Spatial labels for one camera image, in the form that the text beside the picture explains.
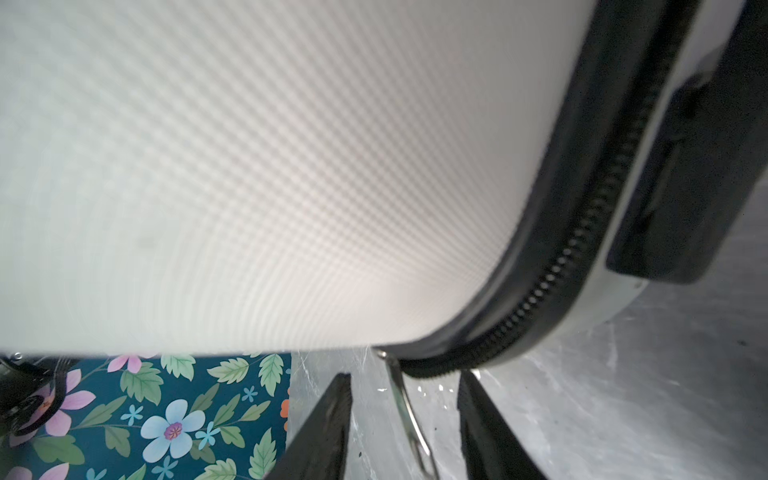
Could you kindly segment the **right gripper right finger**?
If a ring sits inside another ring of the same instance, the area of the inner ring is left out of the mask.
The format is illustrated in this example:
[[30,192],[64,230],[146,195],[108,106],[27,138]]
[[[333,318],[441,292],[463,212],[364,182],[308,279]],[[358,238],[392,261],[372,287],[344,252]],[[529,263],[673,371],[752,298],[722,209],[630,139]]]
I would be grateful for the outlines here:
[[545,480],[479,380],[460,374],[457,409],[461,449],[469,480]]

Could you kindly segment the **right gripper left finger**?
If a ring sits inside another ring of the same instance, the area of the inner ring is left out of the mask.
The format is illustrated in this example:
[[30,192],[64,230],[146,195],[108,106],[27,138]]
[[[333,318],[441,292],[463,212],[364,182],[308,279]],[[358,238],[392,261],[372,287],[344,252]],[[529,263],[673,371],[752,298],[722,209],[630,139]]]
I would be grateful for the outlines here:
[[352,404],[351,375],[339,373],[266,479],[343,479]]

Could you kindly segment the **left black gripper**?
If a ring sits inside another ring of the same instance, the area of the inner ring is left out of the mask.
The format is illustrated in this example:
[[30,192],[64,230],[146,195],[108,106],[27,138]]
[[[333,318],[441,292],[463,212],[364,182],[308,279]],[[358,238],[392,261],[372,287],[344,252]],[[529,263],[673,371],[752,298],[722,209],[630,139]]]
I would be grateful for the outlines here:
[[47,423],[66,397],[68,357],[1,355],[1,434],[27,435]]

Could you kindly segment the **white hard-shell suitcase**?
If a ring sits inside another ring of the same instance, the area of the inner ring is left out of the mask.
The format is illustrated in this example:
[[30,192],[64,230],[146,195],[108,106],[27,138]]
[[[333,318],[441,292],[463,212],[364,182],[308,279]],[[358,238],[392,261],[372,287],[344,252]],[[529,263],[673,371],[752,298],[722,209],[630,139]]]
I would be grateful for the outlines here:
[[5,1],[1,350],[499,363],[612,256],[754,1]]

